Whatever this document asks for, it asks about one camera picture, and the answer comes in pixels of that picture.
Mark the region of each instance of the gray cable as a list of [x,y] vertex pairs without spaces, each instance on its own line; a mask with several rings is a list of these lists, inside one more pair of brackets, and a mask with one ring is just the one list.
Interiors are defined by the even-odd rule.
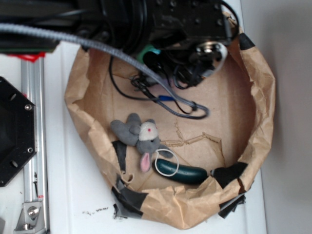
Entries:
[[205,106],[195,104],[192,101],[186,100],[186,99],[178,96],[175,92],[173,92],[173,90],[169,87],[169,85],[166,82],[163,82],[162,78],[159,75],[157,75],[155,72],[153,72],[151,69],[149,69],[145,65],[141,64],[140,62],[138,62],[137,60],[135,60],[131,56],[125,54],[121,50],[116,49],[114,47],[111,47],[111,46],[104,44],[102,42],[81,38],[81,37],[71,35],[71,34],[67,34],[67,33],[56,32],[56,31],[41,29],[41,28],[34,28],[34,27],[30,27],[30,26],[25,26],[25,25],[11,24],[11,23],[0,23],[0,32],[22,34],[22,35],[28,35],[28,36],[38,37],[38,38],[54,39],[54,40],[59,40],[59,41],[67,41],[67,42],[72,42],[75,44],[80,44],[80,45],[85,46],[85,47],[101,50],[103,52],[111,54],[112,56],[117,57],[117,58],[125,61],[126,63],[134,66],[135,68],[137,68],[138,70],[143,72],[144,74],[153,78],[176,101],[179,101],[179,102],[182,102],[188,106],[191,106],[193,109],[201,109],[205,112],[205,115],[203,115],[203,116],[200,116],[200,117],[190,116],[191,118],[200,119],[200,118],[204,118],[204,117],[208,116],[208,114],[209,114],[209,110]]

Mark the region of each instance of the screw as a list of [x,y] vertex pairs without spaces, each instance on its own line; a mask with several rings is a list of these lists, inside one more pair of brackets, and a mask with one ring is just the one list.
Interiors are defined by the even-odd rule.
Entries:
[[25,110],[26,111],[31,111],[33,109],[33,107],[30,105],[30,104],[27,104],[26,106],[25,106]]
[[199,2],[197,0],[192,1],[192,7],[197,7],[199,5]]
[[200,18],[196,18],[196,19],[195,19],[195,24],[200,24],[200,23],[201,23]]
[[219,10],[219,9],[220,9],[220,5],[217,4],[217,3],[215,3],[215,4],[214,4],[214,9],[215,9],[215,10]]
[[32,229],[33,227],[29,224],[29,223],[25,223],[23,225],[23,230],[29,230],[29,229]]
[[78,36],[82,38],[87,38],[89,36],[90,32],[88,29],[80,29],[77,33]]
[[32,206],[28,209],[28,215],[30,217],[34,217],[39,214],[39,209],[35,206]]
[[212,49],[206,48],[206,49],[204,49],[204,52],[206,54],[211,54],[213,51],[212,51]]
[[162,5],[162,0],[156,0],[156,4],[157,4],[158,6],[161,6],[161,5]]
[[110,33],[109,32],[107,32],[107,31],[103,31],[103,32],[101,32],[101,34],[99,35],[99,40],[101,40],[101,41],[107,41],[108,39],[109,39],[109,37],[110,37]]
[[218,26],[222,26],[222,25],[223,25],[222,19],[218,19],[218,20],[216,21],[216,23],[217,23]]
[[176,7],[176,0],[171,0],[170,1],[170,6],[171,7]]

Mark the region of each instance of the stuffed mouse toy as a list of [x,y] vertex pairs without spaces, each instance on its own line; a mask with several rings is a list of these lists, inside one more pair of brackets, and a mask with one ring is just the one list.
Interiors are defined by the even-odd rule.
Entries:
[[[149,119],[141,123],[141,119],[136,113],[128,116],[127,122],[120,120],[111,122],[111,129],[118,139],[130,146],[136,146],[137,150],[142,154],[140,168],[142,172],[148,172],[152,165],[152,154],[158,149],[169,148],[160,143],[158,130],[153,119]],[[171,158],[173,155],[168,151],[160,151],[161,155]]]

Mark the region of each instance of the crumpled brown paper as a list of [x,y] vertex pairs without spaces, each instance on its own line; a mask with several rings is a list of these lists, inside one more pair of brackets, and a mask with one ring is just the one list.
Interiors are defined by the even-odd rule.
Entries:
[[[202,120],[178,118],[153,102],[122,97],[109,78],[110,56],[93,49],[88,53],[79,50],[65,94],[67,107],[108,186],[115,186],[120,176],[127,188],[148,193],[141,206],[142,218],[179,229],[193,227],[216,214],[221,203],[249,190],[268,155],[273,135],[274,77],[256,47],[241,51],[237,38],[228,50],[219,72],[197,87],[174,88],[180,96],[210,109],[210,116]],[[123,92],[145,97],[128,80],[137,74],[136,69],[115,59],[113,74]],[[151,91],[166,94],[158,86]],[[178,155],[181,164],[200,166],[208,172],[237,161],[248,166],[224,189],[212,176],[200,186],[184,185],[154,170],[140,172],[140,155],[128,146],[126,171],[122,172],[111,144],[117,138],[110,122],[125,122],[130,113],[138,113],[142,121],[153,118],[162,143]]]

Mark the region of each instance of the green cucumber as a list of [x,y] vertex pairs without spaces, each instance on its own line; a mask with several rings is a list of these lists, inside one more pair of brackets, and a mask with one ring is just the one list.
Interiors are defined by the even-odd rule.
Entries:
[[[164,159],[158,159],[156,165],[162,173],[167,175],[174,173],[177,166],[176,163]],[[177,173],[167,178],[185,184],[201,184],[207,177],[207,171],[203,168],[179,165]]]

